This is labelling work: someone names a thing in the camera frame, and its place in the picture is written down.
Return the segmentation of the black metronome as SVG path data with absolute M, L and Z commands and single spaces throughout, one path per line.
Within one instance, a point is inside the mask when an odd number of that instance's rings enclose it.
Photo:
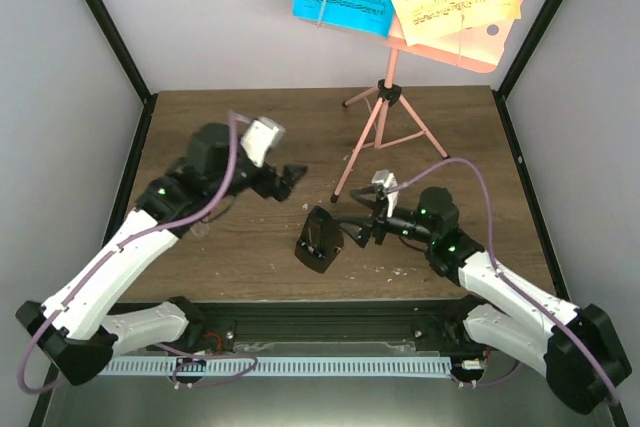
M 310 270 L 324 274 L 343 247 L 344 237 L 337 220 L 324 208 L 315 206 L 296 241 L 295 257 Z

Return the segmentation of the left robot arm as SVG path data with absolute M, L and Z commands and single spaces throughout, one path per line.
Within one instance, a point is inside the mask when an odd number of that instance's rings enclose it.
M 245 190 L 286 200 L 306 174 L 304 165 L 277 170 L 265 160 L 285 133 L 266 117 L 237 131 L 238 116 L 196 131 L 184 156 L 154 179 L 123 224 L 66 286 L 44 302 L 24 302 L 16 318 L 74 386 L 96 377 L 114 358 L 151 345 L 181 355 L 204 350 L 204 316 L 183 296 L 148 309 L 111 314 L 121 295 L 159 256 L 172 248 L 226 198 Z

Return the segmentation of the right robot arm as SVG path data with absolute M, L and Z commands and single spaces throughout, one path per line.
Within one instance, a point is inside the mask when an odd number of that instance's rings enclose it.
M 632 367 L 602 308 L 558 298 L 494 259 L 460 228 L 458 207 L 445 188 L 423 190 L 413 210 L 399 207 L 396 194 L 381 185 L 350 196 L 371 211 L 367 218 L 341 221 L 358 226 L 352 236 L 358 245 L 381 243 L 387 235 L 419 242 L 439 276 L 481 298 L 480 305 L 445 323 L 451 347 L 465 350 L 477 342 L 506 353 L 544 377 L 555 396 L 579 414 L 618 402 L 616 388 Z

